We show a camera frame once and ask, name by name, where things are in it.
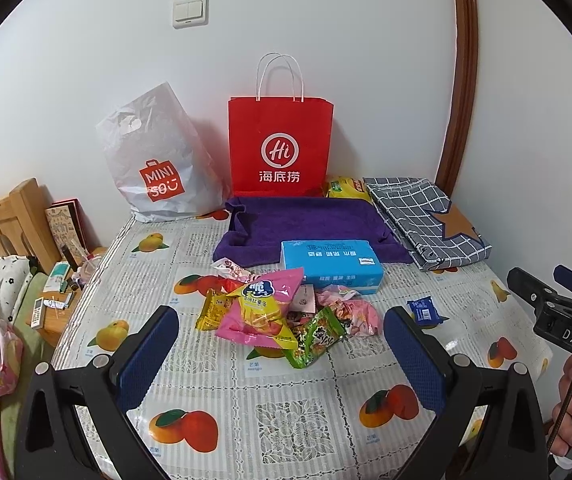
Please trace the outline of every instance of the white rope handle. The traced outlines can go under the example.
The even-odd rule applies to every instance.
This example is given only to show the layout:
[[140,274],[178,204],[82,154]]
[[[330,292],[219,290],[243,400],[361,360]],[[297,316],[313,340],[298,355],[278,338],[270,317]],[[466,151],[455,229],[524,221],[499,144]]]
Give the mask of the white rope handle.
[[[263,56],[261,56],[261,59],[259,60],[259,63],[257,63],[257,75],[255,77],[255,100],[258,101],[259,100],[259,68],[261,67],[261,62],[266,59],[268,56],[275,56],[276,57],[280,57],[281,53],[279,52],[269,52],[268,54],[264,54]],[[292,71],[292,67],[290,66],[290,61],[288,61],[288,59],[286,60],[286,63],[288,63],[288,68],[290,68],[290,85],[292,87],[292,95],[293,98],[295,96],[295,74]]]
[[[297,69],[299,70],[299,78],[301,79],[301,102],[304,102],[304,75],[301,72],[301,67],[299,66],[299,63],[297,62],[297,60],[292,57],[289,56],[288,54],[279,54],[278,56],[273,57],[268,63],[266,63],[266,66],[263,69],[263,73],[261,74],[261,79],[259,80],[259,86],[257,89],[257,96],[256,96],[256,100],[261,101],[261,84],[263,83],[263,78],[266,75],[266,70],[268,70],[269,65],[275,61],[276,59],[279,59],[280,57],[290,57],[291,60],[293,60],[295,62],[295,64],[297,65]],[[290,68],[290,73],[292,74],[292,67],[290,66],[290,63],[288,62],[288,60],[286,60],[286,63],[288,63],[288,67]],[[292,100],[296,101],[296,97],[295,97],[295,92],[293,89],[293,96],[292,96]]]

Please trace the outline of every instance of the hand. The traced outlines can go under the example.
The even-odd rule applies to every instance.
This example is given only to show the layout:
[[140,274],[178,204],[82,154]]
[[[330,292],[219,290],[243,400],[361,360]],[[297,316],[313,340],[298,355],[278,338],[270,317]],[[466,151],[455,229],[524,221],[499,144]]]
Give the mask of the hand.
[[[564,400],[568,387],[570,386],[570,381],[572,379],[572,355],[566,360],[564,364],[564,375],[559,380],[559,399]],[[557,415],[559,415],[559,410],[562,407],[560,402],[557,406],[553,408],[553,421],[557,420]],[[559,427],[559,433],[555,437],[555,441],[550,448],[550,452],[557,456],[565,456],[568,450],[572,447],[572,398],[570,404],[568,405],[568,410],[564,415],[562,424]]]

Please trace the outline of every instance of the fruit print tablecloth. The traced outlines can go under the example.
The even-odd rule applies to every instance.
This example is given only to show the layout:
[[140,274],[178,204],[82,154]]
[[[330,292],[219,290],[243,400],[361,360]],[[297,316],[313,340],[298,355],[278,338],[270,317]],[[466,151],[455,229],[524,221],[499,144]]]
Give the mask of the fruit print tablecloth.
[[[296,370],[279,355],[194,329],[205,291],[218,286],[211,254],[226,230],[223,215],[129,221],[86,287],[54,366],[81,366],[110,353],[124,333],[138,331],[159,304],[169,304],[179,314],[178,339],[144,402],[128,416],[172,478],[393,478],[434,413],[413,404],[382,336],[339,342]],[[430,331],[448,352],[499,368],[519,360],[534,379],[547,366],[550,349],[485,263],[439,274],[404,264],[384,270],[377,294],[365,296],[382,317],[391,306],[431,296],[450,318]],[[118,478],[87,411],[79,413],[99,465]],[[479,430],[482,414],[478,408],[466,438]],[[149,433],[151,420],[157,439]]]

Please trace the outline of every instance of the green snack package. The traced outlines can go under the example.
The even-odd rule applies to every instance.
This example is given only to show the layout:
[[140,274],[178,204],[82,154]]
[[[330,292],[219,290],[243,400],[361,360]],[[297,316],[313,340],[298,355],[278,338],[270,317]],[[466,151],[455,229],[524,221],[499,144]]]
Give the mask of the green snack package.
[[292,333],[297,339],[295,350],[284,350],[293,368],[306,368],[345,334],[343,326],[329,307],[325,307],[306,324],[296,326]]

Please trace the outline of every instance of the wooden bed post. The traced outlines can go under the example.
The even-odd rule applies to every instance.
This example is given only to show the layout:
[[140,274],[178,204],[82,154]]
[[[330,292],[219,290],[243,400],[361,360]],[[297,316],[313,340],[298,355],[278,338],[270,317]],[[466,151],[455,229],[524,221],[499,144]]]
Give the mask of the wooden bed post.
[[479,55],[479,25],[477,0],[455,0],[457,21],[457,57],[450,105],[450,120],[446,129],[442,160],[435,184],[448,196],[455,189],[466,139],[473,114],[477,87]]
[[32,249],[45,273],[49,274],[61,256],[50,235],[50,227],[44,212],[46,204],[37,180],[34,178],[25,180],[14,188],[10,192],[10,204],[28,239],[30,245],[28,249]]

